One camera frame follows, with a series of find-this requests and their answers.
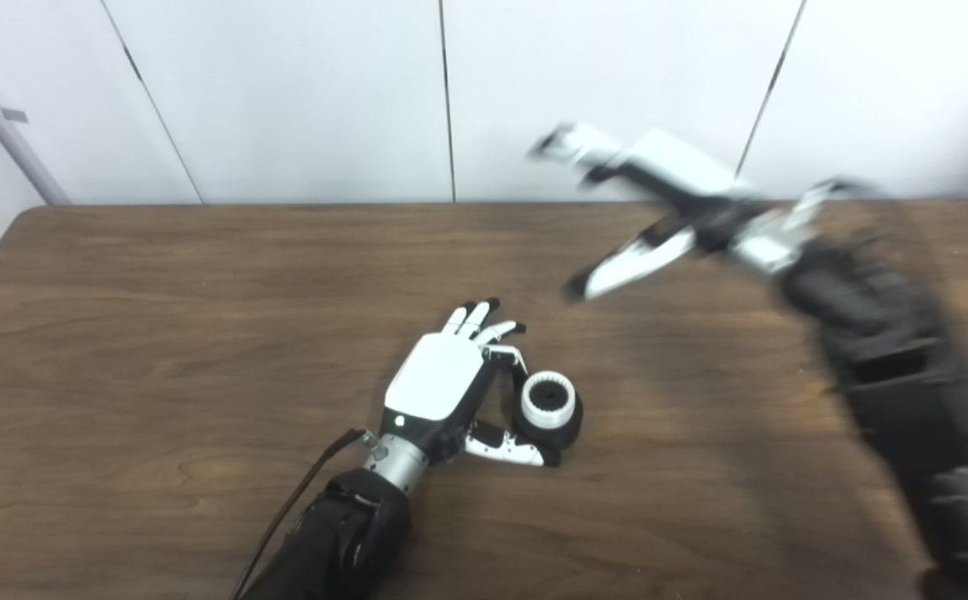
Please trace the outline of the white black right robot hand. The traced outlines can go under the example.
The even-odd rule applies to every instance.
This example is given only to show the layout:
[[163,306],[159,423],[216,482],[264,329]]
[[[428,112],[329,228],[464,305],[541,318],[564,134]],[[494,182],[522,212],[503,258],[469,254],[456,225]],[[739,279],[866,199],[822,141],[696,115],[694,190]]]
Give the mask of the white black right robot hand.
[[567,122],[545,134],[530,155],[582,168],[586,185],[631,183],[667,210],[666,217],[568,281],[567,293],[579,303],[646,278],[690,251],[727,251],[765,215],[736,193],[725,167],[660,130],[625,147],[590,126]]

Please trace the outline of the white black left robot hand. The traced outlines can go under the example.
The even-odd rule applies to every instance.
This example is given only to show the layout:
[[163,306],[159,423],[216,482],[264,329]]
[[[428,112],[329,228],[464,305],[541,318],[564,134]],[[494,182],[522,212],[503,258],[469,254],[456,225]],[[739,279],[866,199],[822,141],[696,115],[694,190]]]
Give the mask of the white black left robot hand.
[[521,350],[504,342],[526,326],[487,324],[498,307],[495,297],[460,305],[439,330],[414,344],[384,394],[382,437],[407,442],[427,466],[460,453],[521,466],[560,466],[559,449],[479,419],[496,376],[508,373],[517,384],[529,379]]

